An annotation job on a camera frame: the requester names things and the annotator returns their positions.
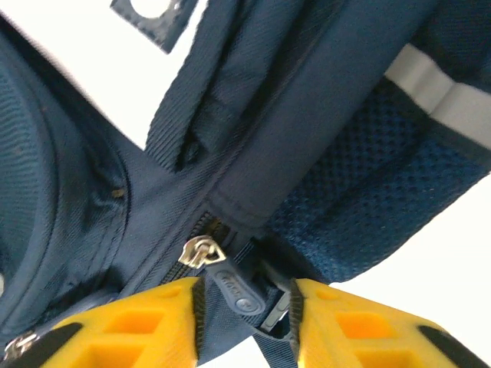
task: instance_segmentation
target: backpack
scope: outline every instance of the backpack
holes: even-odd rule
[[[112,6],[171,51],[177,3]],[[254,336],[295,366],[289,280],[366,271],[489,172],[487,0],[209,0],[144,151],[0,29],[4,345],[200,275],[199,363]]]

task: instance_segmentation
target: zipper pull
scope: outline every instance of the zipper pull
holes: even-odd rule
[[[246,316],[264,312],[266,302],[261,291],[246,279],[237,264],[227,258],[211,236],[197,236],[189,240],[184,245],[179,263],[195,269],[204,265],[234,312]]]
[[[31,349],[34,343],[48,334],[48,332],[50,332],[63,320],[73,316],[74,314],[82,313],[92,308],[110,303],[111,301],[115,301],[118,299],[118,297],[118,292],[109,289],[99,290],[93,294],[90,294],[81,301],[78,301],[76,304],[69,307],[66,311],[60,313],[52,320],[45,322],[41,326],[37,326],[34,330],[23,333],[21,336],[16,337],[14,340],[8,343],[4,350],[3,360],[11,361],[19,358],[22,354]]]

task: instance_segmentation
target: reflective strip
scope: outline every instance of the reflective strip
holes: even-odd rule
[[[457,83],[411,45],[403,48],[385,76],[433,119],[491,150],[491,94]]]

